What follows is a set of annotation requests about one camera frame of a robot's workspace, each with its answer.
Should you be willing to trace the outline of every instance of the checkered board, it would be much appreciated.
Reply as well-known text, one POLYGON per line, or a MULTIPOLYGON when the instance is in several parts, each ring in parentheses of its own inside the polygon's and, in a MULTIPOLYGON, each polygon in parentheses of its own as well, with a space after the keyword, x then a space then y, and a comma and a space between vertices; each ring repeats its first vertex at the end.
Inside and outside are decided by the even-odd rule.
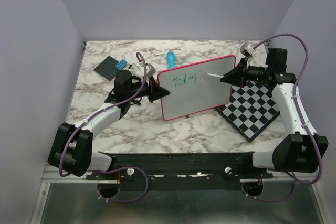
POLYGON ((243 88, 232 86, 230 102, 216 110, 249 142, 280 114, 271 92, 250 81, 243 88))

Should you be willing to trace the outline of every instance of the white wall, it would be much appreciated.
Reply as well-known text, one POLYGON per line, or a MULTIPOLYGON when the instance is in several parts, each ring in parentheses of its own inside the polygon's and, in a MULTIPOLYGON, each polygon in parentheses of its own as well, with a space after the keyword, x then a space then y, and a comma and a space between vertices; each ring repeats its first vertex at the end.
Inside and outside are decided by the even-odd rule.
POLYGON ((85 40, 263 39, 293 0, 62 0, 85 40))
MULTIPOLYGON (((322 184, 336 220, 336 1, 294 0, 277 29, 277 33, 283 32, 302 37, 310 53, 299 87, 310 121, 329 140, 322 184)), ((272 46, 288 48, 288 69, 298 73, 304 61, 300 44, 293 39, 275 39, 272 46)))
POLYGON ((29 223, 83 43, 61 0, 0 0, 0 223, 29 223))

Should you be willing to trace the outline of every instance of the whiteboard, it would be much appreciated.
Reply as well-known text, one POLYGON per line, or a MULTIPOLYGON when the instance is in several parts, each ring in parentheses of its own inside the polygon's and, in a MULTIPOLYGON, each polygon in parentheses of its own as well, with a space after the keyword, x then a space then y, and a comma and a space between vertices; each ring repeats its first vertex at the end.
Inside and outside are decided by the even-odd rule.
POLYGON ((163 119, 168 121, 228 103, 232 86, 206 73, 224 75, 235 63, 236 56, 228 55, 161 71, 159 85, 170 91, 161 99, 163 119))

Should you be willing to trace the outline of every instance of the marble surface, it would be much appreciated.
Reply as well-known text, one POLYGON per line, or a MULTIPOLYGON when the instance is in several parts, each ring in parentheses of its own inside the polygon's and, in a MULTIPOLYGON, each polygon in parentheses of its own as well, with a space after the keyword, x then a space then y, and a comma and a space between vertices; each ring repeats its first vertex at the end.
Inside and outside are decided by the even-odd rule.
MULTIPOLYGON (((245 41, 91 41, 83 58, 68 122, 77 122, 98 109, 113 88, 113 81, 99 76, 93 69, 107 56, 128 63, 136 61, 139 51, 148 63, 159 71, 167 68, 166 53, 174 51, 176 65, 186 65, 228 54, 241 55, 245 41)), ((257 49, 253 65, 263 66, 265 48, 257 49)), ((139 74, 136 68, 132 72, 139 74)), ((271 151, 284 139, 281 117, 273 121, 256 139, 247 142, 214 109, 164 121, 160 101, 142 99, 141 106, 132 106, 127 115, 111 124, 93 142, 93 151, 109 153, 206 153, 271 151)))

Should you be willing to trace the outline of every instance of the screw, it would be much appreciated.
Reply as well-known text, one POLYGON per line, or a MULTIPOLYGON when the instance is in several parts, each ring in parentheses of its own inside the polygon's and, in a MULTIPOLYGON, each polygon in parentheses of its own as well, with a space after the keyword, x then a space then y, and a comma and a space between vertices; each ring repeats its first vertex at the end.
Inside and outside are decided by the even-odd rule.
POLYGON ((130 176, 132 176, 134 174, 134 169, 128 168, 127 169, 127 174, 130 175, 130 176))
POLYGON ((226 167, 224 171, 225 171, 225 173, 228 174, 228 175, 230 175, 230 174, 232 173, 232 169, 231 169, 231 167, 226 167))

